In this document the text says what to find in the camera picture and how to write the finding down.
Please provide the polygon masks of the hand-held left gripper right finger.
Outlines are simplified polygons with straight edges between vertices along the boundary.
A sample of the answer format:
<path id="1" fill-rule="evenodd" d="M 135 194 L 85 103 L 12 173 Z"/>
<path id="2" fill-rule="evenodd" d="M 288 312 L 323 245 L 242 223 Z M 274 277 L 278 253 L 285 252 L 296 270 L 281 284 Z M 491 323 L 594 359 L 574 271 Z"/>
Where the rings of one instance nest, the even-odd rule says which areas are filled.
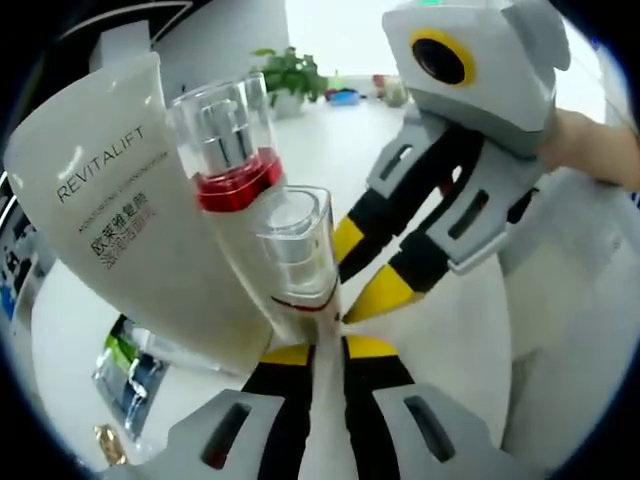
<path id="1" fill-rule="evenodd" d="M 361 479 L 535 479 L 496 447 L 486 423 L 419 383 L 393 345 L 342 339 L 345 420 Z"/>

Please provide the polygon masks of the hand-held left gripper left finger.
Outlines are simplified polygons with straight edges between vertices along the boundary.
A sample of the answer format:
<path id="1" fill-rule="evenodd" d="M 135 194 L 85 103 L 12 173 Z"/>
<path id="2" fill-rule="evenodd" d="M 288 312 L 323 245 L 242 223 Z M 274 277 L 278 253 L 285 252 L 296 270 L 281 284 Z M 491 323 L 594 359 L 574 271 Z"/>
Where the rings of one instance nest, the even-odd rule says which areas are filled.
<path id="1" fill-rule="evenodd" d="M 225 389 L 170 428 L 167 446 L 102 479 L 296 479 L 310 433 L 315 347 L 265 354 L 240 390 Z"/>

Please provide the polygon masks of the person's right hand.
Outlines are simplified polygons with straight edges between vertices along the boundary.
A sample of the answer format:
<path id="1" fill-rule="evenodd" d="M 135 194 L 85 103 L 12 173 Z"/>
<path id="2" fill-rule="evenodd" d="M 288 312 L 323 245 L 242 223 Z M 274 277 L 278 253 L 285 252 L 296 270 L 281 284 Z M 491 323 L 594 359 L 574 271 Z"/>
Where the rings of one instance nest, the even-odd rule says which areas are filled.
<path id="1" fill-rule="evenodd" d="M 628 192 L 639 190 L 639 136 L 628 126 L 557 109 L 539 154 L 548 171 L 571 168 Z"/>

